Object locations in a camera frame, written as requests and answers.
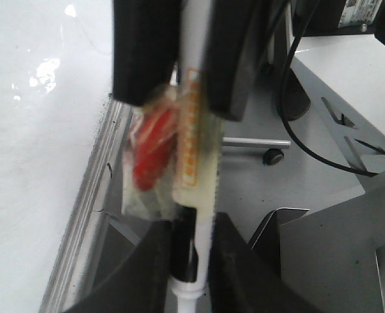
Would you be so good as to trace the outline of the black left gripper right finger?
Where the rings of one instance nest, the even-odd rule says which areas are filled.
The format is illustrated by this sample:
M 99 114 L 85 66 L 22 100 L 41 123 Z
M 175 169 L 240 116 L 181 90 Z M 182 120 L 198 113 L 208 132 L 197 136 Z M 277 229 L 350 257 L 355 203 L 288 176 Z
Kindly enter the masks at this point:
M 215 1 L 205 57 L 210 111 L 241 121 L 268 44 L 274 1 Z

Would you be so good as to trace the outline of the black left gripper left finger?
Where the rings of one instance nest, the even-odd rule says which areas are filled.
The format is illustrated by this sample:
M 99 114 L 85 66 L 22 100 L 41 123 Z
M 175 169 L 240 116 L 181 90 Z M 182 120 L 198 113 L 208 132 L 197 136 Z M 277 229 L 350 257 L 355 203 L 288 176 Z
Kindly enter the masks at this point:
M 115 100 L 142 106 L 167 84 L 178 59 L 180 1 L 113 2 Z

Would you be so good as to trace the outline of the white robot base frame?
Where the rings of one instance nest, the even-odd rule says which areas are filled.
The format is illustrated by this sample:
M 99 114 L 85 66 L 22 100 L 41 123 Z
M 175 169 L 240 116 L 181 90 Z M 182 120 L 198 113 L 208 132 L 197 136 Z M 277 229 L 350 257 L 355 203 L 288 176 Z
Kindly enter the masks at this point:
M 373 35 L 304 38 L 292 69 L 311 107 L 291 123 L 324 158 L 292 144 L 278 164 L 263 150 L 223 150 L 218 208 L 245 240 L 278 222 L 282 281 L 323 312 L 385 312 L 385 46 Z

